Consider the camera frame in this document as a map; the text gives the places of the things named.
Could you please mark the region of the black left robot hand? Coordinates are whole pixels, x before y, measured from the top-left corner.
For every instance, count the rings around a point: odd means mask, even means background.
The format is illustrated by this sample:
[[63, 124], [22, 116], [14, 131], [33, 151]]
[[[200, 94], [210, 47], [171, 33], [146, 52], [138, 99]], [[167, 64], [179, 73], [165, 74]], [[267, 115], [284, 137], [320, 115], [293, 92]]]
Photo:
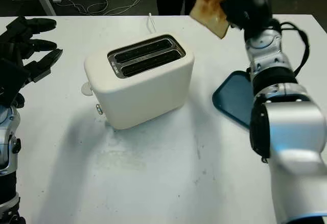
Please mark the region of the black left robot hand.
[[[59, 60], [63, 50], [57, 44], [42, 39], [33, 39], [33, 35], [55, 29], [57, 22], [50, 18], [17, 17], [6, 26], [1, 34], [1, 57], [14, 63], [17, 67], [29, 72], [26, 83], [37, 82], [51, 73], [51, 67]], [[39, 61], [24, 65], [35, 52], [46, 52]]]

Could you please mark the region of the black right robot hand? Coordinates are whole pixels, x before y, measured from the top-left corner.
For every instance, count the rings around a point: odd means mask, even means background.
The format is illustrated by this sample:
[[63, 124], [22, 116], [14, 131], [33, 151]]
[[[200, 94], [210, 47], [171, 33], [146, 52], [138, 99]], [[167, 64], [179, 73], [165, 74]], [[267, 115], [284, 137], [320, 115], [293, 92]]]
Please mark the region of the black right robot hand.
[[253, 34], [272, 18], [269, 0], [223, 0], [220, 6], [232, 27]]

